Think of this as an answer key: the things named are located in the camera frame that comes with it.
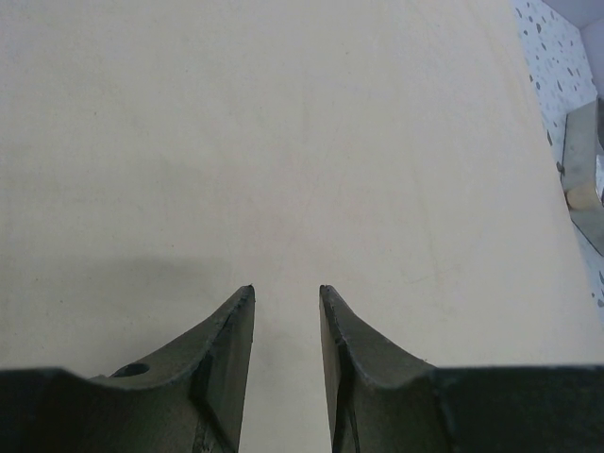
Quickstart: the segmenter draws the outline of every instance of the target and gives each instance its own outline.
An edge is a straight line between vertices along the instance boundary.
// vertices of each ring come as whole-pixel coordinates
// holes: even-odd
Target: beige table surface
[[[243,452],[328,451],[318,286],[437,365],[603,361],[506,0],[4,2],[0,363],[257,290]]]

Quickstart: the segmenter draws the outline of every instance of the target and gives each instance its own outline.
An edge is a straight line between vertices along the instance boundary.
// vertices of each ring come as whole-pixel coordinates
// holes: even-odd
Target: black plastic part
[[[333,452],[604,451],[603,367],[437,369],[320,295]]]
[[[112,377],[0,373],[0,451],[236,452],[254,329],[254,289]]]

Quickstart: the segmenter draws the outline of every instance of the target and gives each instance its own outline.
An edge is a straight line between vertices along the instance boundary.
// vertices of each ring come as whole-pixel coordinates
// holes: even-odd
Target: screw hole
[[[111,375],[112,378],[130,378],[131,376],[142,375],[149,371],[149,365],[146,363],[130,363],[123,366]]]

